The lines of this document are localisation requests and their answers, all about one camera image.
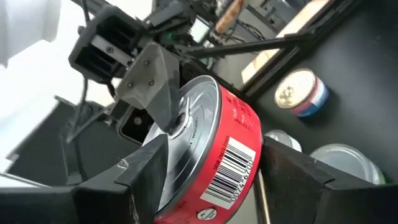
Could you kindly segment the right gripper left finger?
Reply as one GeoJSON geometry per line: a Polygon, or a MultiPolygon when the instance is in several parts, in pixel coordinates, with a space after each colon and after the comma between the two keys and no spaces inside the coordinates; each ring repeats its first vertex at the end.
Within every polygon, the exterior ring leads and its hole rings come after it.
{"type": "Polygon", "coordinates": [[[160,134],[80,185],[0,188],[0,224],[154,224],[168,152],[160,134]]]}

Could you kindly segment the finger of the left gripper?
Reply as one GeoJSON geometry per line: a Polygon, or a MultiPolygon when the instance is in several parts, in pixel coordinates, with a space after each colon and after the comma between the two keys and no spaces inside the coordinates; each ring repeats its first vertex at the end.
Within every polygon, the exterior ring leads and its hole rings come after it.
{"type": "Polygon", "coordinates": [[[180,103],[179,59],[156,43],[149,43],[125,73],[116,95],[137,109],[145,109],[158,127],[169,132],[180,103]]]}
{"type": "Polygon", "coordinates": [[[129,107],[116,123],[116,131],[120,137],[142,144],[153,123],[146,110],[129,107]]]}

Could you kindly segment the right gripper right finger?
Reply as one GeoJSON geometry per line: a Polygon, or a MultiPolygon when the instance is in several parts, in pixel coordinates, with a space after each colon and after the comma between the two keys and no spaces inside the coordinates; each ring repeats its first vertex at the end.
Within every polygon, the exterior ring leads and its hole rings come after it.
{"type": "Polygon", "coordinates": [[[254,198],[260,224],[398,224],[398,184],[373,185],[270,137],[254,198]]]}

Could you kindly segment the red can with silver lid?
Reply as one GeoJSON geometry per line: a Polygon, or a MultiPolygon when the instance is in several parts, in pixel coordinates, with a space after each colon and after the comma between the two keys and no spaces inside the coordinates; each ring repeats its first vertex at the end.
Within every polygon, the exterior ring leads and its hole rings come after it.
{"type": "Polygon", "coordinates": [[[180,96],[155,224],[226,224],[257,174],[260,120],[208,75],[189,81],[180,96]]]}

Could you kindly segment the green Bumble Bee tuna can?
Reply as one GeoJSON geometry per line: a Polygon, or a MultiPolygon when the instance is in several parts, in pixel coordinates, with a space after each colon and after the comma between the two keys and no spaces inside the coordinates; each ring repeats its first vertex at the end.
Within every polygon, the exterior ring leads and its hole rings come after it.
{"type": "Polygon", "coordinates": [[[384,174],[378,166],[354,147],[345,144],[328,144],[319,147],[310,156],[372,184],[386,183],[384,174]]]}

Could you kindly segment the silver-lid can white green label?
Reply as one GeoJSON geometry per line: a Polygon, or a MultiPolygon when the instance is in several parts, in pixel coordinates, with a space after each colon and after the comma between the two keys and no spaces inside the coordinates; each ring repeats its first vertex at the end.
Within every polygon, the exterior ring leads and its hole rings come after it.
{"type": "Polygon", "coordinates": [[[295,138],[293,138],[292,136],[290,136],[289,134],[287,134],[282,130],[273,129],[268,133],[266,133],[266,136],[282,144],[285,144],[286,146],[291,147],[292,149],[295,149],[298,152],[302,152],[302,147],[300,143],[295,138]]]}

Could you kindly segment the gold-lid blue striped can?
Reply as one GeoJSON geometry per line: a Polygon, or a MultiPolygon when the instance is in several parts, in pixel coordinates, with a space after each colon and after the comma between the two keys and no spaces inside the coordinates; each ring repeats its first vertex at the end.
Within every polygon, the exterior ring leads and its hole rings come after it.
{"type": "Polygon", "coordinates": [[[277,86],[274,101],[279,108],[297,117],[315,114],[329,97],[329,89],[312,70],[301,68],[289,73],[277,86]]]}

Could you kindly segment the black table mat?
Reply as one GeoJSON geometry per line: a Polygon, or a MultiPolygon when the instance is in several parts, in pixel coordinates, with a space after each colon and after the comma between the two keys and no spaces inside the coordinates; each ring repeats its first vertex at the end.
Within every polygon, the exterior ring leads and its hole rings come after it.
{"type": "Polygon", "coordinates": [[[276,106],[270,86],[256,102],[263,129],[285,131],[306,154],[352,146],[398,184],[398,0],[361,0],[295,68],[311,69],[328,86],[326,103],[298,118],[276,106]]]}

